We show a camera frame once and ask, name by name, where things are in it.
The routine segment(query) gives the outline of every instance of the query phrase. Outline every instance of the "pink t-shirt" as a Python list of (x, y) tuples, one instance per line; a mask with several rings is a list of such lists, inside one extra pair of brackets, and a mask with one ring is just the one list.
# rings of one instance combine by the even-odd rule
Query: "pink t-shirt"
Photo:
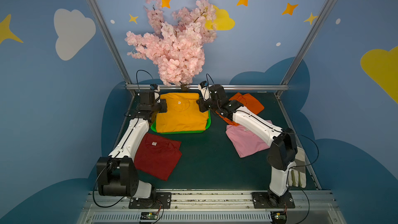
[(235, 146), (239, 157), (246, 157), (256, 152), (266, 150), (269, 146), (259, 136), (242, 125), (226, 126), (226, 135)]

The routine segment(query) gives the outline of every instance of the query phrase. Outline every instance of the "white glove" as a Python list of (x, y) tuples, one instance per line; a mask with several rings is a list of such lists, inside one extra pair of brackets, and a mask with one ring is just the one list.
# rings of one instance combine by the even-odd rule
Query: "white glove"
[[(305, 152), (304, 149), (297, 147), (297, 154), (295, 158), (295, 163), (298, 166), (305, 165)], [(289, 174), (289, 186), (302, 187), (307, 186), (307, 179), (305, 176), (305, 166), (295, 167), (291, 170)]]

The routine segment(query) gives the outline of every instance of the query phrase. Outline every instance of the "mounting plate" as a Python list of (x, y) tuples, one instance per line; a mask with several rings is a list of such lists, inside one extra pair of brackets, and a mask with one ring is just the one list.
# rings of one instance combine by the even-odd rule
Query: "mounting plate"
[[(169, 209), (172, 201), (172, 193), (170, 192), (156, 192), (156, 199), (162, 203), (162, 208)], [(130, 199), (129, 208), (132, 209), (159, 209), (160, 203), (153, 204), (151, 199), (135, 198)]]
[(251, 196), (253, 197), (254, 208), (285, 208), (285, 203), (287, 208), (296, 207), (290, 192), (286, 194), (281, 203), (276, 207), (269, 204), (269, 195), (267, 192), (252, 192)]

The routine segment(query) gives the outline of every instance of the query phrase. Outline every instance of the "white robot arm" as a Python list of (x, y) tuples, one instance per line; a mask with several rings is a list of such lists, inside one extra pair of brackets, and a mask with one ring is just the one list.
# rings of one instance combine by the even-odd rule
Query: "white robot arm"
[(289, 172), (296, 166), (294, 160), (297, 146), (294, 137), (290, 136), (292, 130), (290, 128), (282, 130), (281, 127), (270, 124), (252, 113), (240, 102), (229, 101), (221, 85), (209, 87), (207, 82), (202, 82), (198, 85), (198, 89), (203, 97), (197, 101), (202, 112), (216, 111), (222, 117), (246, 127), (270, 146), (267, 160), (272, 171), (267, 200), (271, 207), (280, 207), (289, 194), (287, 181)]
[(166, 100), (161, 100), (159, 87), (141, 92), (138, 110), (130, 120), (129, 126), (116, 148), (97, 162), (98, 192), (107, 196), (126, 196), (149, 199), (155, 202), (156, 191), (150, 183), (138, 179), (134, 157), (142, 138), (156, 119), (159, 112), (167, 112)]

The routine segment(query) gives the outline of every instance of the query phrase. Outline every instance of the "metal vent grille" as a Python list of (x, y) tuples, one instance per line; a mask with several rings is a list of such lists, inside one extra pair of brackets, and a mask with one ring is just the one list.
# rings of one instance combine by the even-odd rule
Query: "metal vent grille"
[(138, 219), (138, 214), (128, 214), (125, 212), (98, 212), (93, 215), (91, 223), (137, 222)]
[(270, 221), (270, 212), (247, 213), (247, 212), (207, 212), (207, 213), (165, 213), (162, 220), (164, 222), (240, 222), (253, 221), (264, 222)]
[[(168, 212), (159, 222), (266, 222), (271, 221), (268, 211), (245, 212)], [(91, 223), (137, 223), (139, 215), (126, 212), (97, 212)]]

